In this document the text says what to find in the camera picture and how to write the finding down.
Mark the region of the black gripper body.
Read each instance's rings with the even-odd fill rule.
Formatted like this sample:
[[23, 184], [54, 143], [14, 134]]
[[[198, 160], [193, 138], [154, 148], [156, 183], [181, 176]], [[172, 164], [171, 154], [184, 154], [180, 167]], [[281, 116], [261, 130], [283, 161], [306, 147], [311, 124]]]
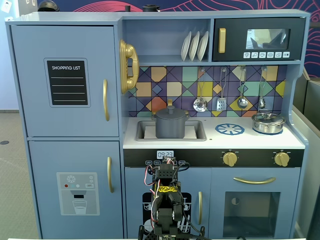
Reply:
[[165, 156], [161, 163], [154, 167], [154, 186], [157, 187], [159, 181], [161, 186], [181, 186], [178, 181], [178, 165], [175, 157]]

